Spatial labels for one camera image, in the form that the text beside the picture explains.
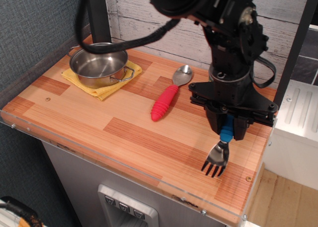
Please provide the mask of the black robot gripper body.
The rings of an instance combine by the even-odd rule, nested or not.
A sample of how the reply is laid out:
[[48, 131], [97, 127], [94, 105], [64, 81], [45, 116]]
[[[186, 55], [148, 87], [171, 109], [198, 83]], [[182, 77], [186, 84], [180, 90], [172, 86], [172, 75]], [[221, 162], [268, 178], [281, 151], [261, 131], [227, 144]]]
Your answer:
[[247, 117], [256, 123], [273, 126], [278, 106], [256, 91], [249, 72], [234, 78], [224, 71], [210, 68], [213, 82], [193, 82], [188, 86], [193, 104], [212, 105], [227, 110], [234, 117]]

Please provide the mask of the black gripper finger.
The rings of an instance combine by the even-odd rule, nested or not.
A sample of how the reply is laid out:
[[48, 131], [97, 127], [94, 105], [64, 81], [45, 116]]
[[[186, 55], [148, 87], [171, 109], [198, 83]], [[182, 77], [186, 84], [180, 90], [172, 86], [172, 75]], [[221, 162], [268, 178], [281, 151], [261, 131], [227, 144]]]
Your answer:
[[236, 117], [234, 118], [234, 139], [240, 141], [244, 139], [247, 129], [254, 120], [247, 117]]
[[216, 108], [212, 105], [205, 105], [204, 109], [211, 129], [215, 133], [220, 134], [222, 126], [225, 124], [227, 118], [227, 110]]

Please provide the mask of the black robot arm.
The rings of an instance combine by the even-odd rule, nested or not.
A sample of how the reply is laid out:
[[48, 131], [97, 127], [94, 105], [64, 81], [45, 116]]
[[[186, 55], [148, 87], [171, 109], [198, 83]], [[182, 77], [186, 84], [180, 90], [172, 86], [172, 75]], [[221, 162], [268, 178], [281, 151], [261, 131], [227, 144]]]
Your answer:
[[254, 78], [254, 63], [276, 73], [275, 66], [261, 54], [268, 37], [257, 21], [253, 0], [150, 0], [161, 14], [188, 18], [203, 27], [211, 48], [209, 82], [189, 85], [193, 104], [203, 106], [212, 130], [221, 140], [242, 140], [249, 125], [272, 126], [278, 106], [258, 93], [272, 84]]

